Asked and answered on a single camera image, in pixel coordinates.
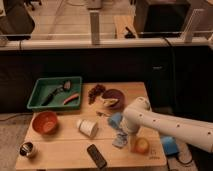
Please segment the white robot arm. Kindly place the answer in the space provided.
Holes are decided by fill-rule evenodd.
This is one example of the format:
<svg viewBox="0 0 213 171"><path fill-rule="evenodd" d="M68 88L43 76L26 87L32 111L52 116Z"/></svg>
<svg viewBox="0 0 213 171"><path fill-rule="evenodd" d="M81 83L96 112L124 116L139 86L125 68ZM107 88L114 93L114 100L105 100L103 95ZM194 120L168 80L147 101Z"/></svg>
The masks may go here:
<svg viewBox="0 0 213 171"><path fill-rule="evenodd" d="M125 107L122 120L123 130L128 134L136 134L141 126L213 153L213 123L155 113L144 97L136 98Z"/></svg>

